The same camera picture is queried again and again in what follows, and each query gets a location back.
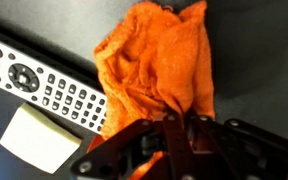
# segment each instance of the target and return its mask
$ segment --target white remote control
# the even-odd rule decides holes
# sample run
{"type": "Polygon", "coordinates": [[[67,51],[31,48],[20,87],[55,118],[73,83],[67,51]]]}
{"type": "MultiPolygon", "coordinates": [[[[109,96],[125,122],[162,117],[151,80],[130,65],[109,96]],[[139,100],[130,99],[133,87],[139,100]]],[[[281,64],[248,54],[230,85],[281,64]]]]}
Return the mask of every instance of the white remote control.
{"type": "Polygon", "coordinates": [[[0,41],[0,88],[100,134],[106,96],[0,41]]]}

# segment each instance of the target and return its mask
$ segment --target orange cloth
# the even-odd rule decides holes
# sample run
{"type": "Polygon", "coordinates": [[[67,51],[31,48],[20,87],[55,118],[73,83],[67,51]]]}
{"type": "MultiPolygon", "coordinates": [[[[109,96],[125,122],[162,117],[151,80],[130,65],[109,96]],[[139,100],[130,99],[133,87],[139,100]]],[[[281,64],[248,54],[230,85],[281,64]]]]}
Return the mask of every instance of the orange cloth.
{"type": "MultiPolygon", "coordinates": [[[[211,55],[200,1],[179,15],[152,2],[136,4],[94,50],[107,101],[104,140],[168,107],[214,118],[211,55]]],[[[139,179],[161,154],[139,168],[139,179]]]]}

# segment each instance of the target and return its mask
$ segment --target table surface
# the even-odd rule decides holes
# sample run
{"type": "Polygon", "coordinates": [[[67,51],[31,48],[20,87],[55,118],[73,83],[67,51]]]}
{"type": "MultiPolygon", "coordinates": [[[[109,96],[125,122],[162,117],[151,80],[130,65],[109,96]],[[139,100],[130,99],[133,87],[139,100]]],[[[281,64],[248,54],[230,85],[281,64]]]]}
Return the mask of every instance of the table surface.
{"type": "MultiPolygon", "coordinates": [[[[92,49],[137,1],[0,0],[0,26],[96,72],[92,49]]],[[[157,2],[176,10],[193,3],[157,2]]],[[[240,118],[288,139],[288,1],[208,2],[206,25],[218,121],[240,118]]],[[[0,138],[21,103],[20,98],[0,90],[0,138]]],[[[37,170],[0,146],[0,179],[69,179],[70,163],[84,154],[94,134],[68,126],[83,138],[83,145],[54,175],[37,170]]]]}

